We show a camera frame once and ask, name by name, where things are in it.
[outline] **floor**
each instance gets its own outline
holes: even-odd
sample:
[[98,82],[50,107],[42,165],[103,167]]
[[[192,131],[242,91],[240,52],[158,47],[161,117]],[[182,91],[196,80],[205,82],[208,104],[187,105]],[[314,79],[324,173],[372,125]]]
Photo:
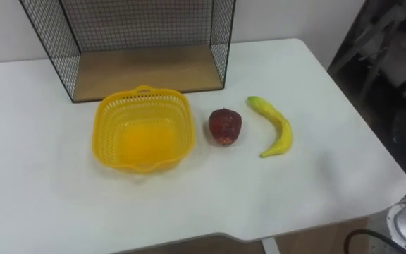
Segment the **floor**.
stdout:
[[[353,229],[364,228],[367,219],[332,224],[317,229],[277,236],[281,254],[341,254],[345,236]],[[368,238],[358,236],[351,243],[352,254],[368,253]],[[132,254],[263,254],[260,241],[241,243],[224,236],[209,236],[182,243],[139,250]]]

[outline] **white wall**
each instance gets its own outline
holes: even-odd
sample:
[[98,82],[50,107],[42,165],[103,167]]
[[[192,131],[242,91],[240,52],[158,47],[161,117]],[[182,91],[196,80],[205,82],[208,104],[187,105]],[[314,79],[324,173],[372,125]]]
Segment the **white wall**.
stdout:
[[[298,37],[328,67],[363,2],[238,0],[233,41]],[[0,61],[45,57],[18,0],[0,0]]]

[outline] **basket handle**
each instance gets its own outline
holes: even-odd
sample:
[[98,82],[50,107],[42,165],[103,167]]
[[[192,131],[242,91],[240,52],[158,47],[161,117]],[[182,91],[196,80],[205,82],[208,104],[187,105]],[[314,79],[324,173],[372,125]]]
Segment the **basket handle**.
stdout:
[[133,92],[135,93],[149,93],[149,92],[153,92],[156,91],[156,89],[148,86],[148,85],[139,85],[138,87],[136,87]]

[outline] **black cable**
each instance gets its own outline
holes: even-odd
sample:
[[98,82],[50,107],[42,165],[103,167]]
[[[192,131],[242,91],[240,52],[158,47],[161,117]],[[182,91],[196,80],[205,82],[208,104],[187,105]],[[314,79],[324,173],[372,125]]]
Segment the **black cable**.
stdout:
[[354,231],[350,232],[344,239],[344,254],[349,254],[349,246],[350,246],[350,241],[352,240],[353,236],[360,235],[360,234],[365,234],[368,236],[373,236],[377,239],[382,240],[383,242],[387,243],[389,246],[393,247],[395,250],[397,250],[399,253],[406,254],[406,250],[398,245],[396,242],[393,240],[389,239],[388,237],[377,233],[372,230],[368,229],[355,229]]

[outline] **red apple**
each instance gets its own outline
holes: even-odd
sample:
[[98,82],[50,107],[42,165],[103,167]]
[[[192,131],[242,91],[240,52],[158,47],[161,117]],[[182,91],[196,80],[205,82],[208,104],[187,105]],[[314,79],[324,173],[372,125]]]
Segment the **red apple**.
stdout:
[[230,109],[218,109],[209,116],[209,130],[221,145],[231,145],[239,137],[242,118]]

